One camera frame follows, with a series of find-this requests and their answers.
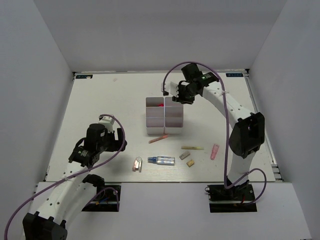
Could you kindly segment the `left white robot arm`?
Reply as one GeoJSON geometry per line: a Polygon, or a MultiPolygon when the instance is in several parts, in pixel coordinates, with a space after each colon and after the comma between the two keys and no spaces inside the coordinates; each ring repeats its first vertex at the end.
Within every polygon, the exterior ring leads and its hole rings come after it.
{"type": "Polygon", "coordinates": [[[106,186],[103,177],[92,174],[104,152],[119,154],[126,148],[123,127],[113,130],[108,123],[92,123],[86,136],[75,145],[61,182],[57,182],[44,203],[22,220],[27,240],[65,240],[67,228],[83,208],[105,196],[114,188],[106,186]]]}

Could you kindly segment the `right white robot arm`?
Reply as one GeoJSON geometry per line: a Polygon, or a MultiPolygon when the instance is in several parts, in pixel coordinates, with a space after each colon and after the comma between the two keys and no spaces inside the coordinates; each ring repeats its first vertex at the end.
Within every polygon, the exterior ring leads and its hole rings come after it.
{"type": "Polygon", "coordinates": [[[180,63],[184,80],[170,90],[172,100],[191,105],[196,96],[209,101],[226,120],[225,155],[232,151],[231,165],[224,166],[224,188],[226,195],[236,200],[244,193],[244,187],[252,173],[251,165],[256,152],[265,142],[265,117],[254,113],[238,103],[226,90],[222,78],[216,71],[199,70],[201,63],[180,63]]]}

